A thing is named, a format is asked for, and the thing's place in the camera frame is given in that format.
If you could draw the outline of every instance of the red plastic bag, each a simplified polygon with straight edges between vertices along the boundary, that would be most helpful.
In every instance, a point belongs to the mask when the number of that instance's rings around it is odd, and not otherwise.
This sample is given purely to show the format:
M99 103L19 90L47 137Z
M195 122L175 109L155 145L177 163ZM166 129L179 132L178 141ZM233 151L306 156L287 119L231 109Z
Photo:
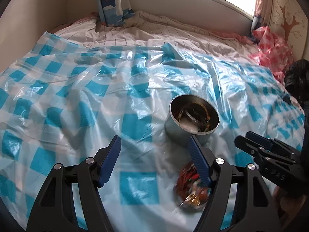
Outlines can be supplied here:
M293 63L293 54L285 40L270 32L270 28L260 27L253 31L255 38L260 41L259 52L251 56L262 66L268 67L276 80L283 83L285 71Z

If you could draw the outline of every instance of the round metal container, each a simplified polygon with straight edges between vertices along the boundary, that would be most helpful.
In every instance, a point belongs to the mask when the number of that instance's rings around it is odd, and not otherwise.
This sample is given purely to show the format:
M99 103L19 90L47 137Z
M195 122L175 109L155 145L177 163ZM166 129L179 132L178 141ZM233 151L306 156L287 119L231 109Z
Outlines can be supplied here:
M178 115L178 113L185 105L193 102L203 104L208 111L208 114L210 116L210 127L207 132L199 132L197 130L194 130L194 126L180 124L176 119L177 116L173 115ZM191 135L195 135L200 144L204 145L209 136L218 128L218 126L219 114L217 113L216 109L204 99L195 95L179 95L171 101L169 107L169 114L165 122L165 130L168 136L177 144L181 146L186 146L189 137Z

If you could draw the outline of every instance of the curtain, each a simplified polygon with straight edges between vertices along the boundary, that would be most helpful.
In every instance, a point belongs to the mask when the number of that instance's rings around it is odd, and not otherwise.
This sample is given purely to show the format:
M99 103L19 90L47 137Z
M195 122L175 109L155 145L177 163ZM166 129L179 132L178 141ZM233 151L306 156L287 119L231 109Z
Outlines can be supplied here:
M269 26L271 13L272 0L256 0L251 31L261 26Z
M124 24L124 20L134 16L129 0L97 0L101 22L107 27Z

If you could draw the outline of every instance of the bed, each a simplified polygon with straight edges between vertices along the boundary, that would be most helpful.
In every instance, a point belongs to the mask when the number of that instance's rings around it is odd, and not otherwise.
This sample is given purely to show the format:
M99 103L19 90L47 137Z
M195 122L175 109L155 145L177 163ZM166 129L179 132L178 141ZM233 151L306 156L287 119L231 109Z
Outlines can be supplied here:
M115 231L193 231L201 212L180 208L173 190L190 156L164 131L175 96L195 94L218 110L220 125L206 145L230 164L252 162L233 144L247 131L302 147L303 111L286 103L284 87L249 58L257 51L245 39L141 11L124 27L90 16L44 33L0 76L0 194L7 208L26 228L52 166L78 164L118 134L122 150L100 189ZM74 200L86 228L77 186Z

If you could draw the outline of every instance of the pink curtain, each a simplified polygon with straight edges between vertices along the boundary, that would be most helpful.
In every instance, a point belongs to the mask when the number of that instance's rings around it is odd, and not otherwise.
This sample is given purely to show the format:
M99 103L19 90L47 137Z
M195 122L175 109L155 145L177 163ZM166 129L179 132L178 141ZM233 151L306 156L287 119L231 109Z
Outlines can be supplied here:
M272 0L256 0L254 16L261 18L261 26L270 24L271 13Z

